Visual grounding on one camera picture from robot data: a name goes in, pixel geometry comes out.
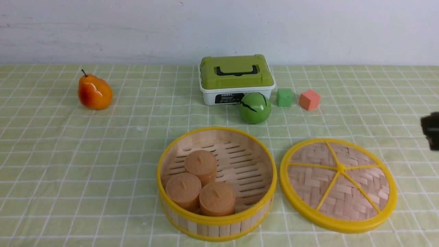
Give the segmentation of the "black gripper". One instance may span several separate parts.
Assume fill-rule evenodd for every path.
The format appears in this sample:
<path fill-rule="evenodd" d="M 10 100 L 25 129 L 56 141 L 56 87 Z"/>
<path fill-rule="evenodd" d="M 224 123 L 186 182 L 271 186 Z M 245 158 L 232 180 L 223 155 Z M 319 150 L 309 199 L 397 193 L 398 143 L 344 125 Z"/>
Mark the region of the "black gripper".
<path fill-rule="evenodd" d="M 439 150 L 439 112 L 434 111 L 420 118 L 422 132 L 425 135 L 430 150 Z"/>

